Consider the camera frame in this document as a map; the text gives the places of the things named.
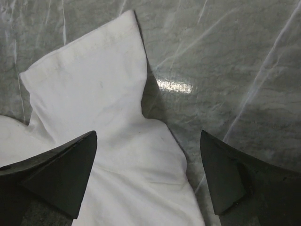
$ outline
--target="marble floor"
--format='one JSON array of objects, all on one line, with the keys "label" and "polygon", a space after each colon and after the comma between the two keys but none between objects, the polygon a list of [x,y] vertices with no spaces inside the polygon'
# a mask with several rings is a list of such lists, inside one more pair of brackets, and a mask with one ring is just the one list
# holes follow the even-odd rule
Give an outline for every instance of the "marble floor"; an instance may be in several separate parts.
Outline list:
[{"label": "marble floor", "polygon": [[205,129],[262,160],[301,171],[301,1],[0,0],[0,114],[28,123],[20,82],[45,54],[134,9],[148,58],[142,106],[167,123],[207,225]]}]

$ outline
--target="white fabric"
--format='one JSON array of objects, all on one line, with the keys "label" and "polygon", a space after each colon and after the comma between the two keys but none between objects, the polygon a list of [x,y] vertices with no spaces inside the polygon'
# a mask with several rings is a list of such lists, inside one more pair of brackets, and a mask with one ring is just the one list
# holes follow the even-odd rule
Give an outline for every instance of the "white fabric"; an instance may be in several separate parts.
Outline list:
[{"label": "white fabric", "polygon": [[183,152],[164,123],[141,113],[146,77],[133,11],[46,55],[21,74],[32,117],[27,128],[6,123],[1,165],[95,130],[95,162],[73,226],[204,225]]}]

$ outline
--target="black plastic part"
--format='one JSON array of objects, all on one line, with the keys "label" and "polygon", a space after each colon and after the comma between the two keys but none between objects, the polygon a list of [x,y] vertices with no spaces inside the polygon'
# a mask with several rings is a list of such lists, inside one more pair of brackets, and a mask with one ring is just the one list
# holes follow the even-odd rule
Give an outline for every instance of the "black plastic part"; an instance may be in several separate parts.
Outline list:
[{"label": "black plastic part", "polygon": [[[95,131],[0,168],[0,225],[68,225],[77,218],[97,149]],[[37,221],[41,215],[56,222]]]},{"label": "black plastic part", "polygon": [[247,155],[202,131],[201,155],[222,226],[300,226],[301,174]]}]

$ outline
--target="marble table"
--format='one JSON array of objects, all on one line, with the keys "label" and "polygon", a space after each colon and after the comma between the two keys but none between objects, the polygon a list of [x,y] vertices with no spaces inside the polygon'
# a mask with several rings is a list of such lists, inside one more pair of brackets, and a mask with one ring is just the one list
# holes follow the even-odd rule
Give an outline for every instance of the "marble table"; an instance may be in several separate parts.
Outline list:
[{"label": "marble table", "polygon": [[0,114],[28,123],[19,78],[45,54],[134,9],[148,58],[143,114],[187,156],[208,225],[205,129],[269,163],[301,171],[301,1],[0,0]]}]

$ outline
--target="garment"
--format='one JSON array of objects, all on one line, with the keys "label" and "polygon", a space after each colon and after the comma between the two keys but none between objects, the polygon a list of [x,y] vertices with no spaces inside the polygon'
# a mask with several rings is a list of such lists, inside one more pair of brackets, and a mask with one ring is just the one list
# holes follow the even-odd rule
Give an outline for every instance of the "garment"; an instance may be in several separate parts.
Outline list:
[{"label": "garment", "polygon": [[55,147],[97,132],[95,162],[74,226],[204,225],[183,152],[164,123],[142,115],[146,77],[133,11],[21,73],[32,105],[27,134]]}]

